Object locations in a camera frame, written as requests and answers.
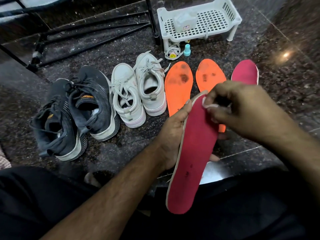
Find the dark gray running shoe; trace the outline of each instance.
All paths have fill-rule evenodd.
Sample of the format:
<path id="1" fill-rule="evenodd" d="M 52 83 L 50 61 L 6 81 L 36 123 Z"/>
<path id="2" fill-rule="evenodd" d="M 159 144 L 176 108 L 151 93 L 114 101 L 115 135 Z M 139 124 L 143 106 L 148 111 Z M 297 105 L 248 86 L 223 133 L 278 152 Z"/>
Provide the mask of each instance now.
<path id="1" fill-rule="evenodd" d="M 69 90 L 69 108 L 78 129 L 106 141 L 117 134 L 120 118 L 110 104 L 110 81 L 99 70 L 83 66 Z"/>
<path id="2" fill-rule="evenodd" d="M 52 84 L 47 104 L 30 122 L 41 157 L 55 156 L 62 161 L 71 161 L 87 148 L 87 137 L 80 135 L 68 107 L 66 84 L 70 81 L 63 78 Z"/>

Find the black pants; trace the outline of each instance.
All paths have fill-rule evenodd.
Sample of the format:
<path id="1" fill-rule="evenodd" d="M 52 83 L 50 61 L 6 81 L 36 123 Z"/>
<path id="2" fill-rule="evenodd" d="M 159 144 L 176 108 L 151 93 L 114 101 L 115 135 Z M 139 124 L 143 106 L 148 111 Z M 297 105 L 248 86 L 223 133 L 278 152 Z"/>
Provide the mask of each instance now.
<path id="1" fill-rule="evenodd" d="M 0 170 L 0 238 L 39 239 L 97 190 L 43 168 Z M 151 217 L 134 213 L 121 239 L 319 239 L 315 204 L 289 172 L 201 185 L 183 215 L 168 212 L 166 190 L 157 189 Z"/>

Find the dark stain on insole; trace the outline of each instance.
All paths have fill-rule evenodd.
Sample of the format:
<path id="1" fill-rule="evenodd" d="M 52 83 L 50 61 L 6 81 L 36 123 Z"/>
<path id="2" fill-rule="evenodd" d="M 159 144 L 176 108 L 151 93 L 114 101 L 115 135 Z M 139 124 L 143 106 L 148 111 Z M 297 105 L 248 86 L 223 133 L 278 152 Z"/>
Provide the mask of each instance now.
<path id="1" fill-rule="evenodd" d="M 183 83 L 186 83 L 189 80 L 189 77 L 186 74 L 181 74 L 180 77 Z"/>

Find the white plastic basket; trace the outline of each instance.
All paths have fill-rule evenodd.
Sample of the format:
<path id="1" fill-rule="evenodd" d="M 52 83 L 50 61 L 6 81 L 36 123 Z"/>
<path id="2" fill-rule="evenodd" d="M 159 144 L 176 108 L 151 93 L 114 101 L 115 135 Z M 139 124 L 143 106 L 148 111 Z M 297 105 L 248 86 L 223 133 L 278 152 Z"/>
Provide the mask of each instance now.
<path id="1" fill-rule="evenodd" d="M 181 12 L 189 11 L 194 11 L 198 15 L 196 28 L 177 33 L 174 29 L 173 18 Z M 230 31 L 227 40 L 232 41 L 238 25 L 242 22 L 231 0 L 214 0 L 210 3 L 174 11 L 167 11 L 162 7 L 158 8 L 157 13 L 165 52 L 169 48 L 169 40 L 178 43 Z"/>

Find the forearm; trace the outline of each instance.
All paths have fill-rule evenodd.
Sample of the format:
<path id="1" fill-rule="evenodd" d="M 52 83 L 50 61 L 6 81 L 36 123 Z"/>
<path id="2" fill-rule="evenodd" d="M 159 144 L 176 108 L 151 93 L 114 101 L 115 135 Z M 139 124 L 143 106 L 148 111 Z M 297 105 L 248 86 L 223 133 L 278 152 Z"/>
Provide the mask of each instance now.
<path id="1" fill-rule="evenodd" d="M 264 145 L 289 168 L 294 168 L 309 185 L 320 203 L 320 143 L 298 125 L 290 125 L 283 133 Z"/>
<path id="2" fill-rule="evenodd" d="M 164 169 L 157 154 L 155 145 L 148 146 L 42 240 L 119 239 L 138 203 Z"/>

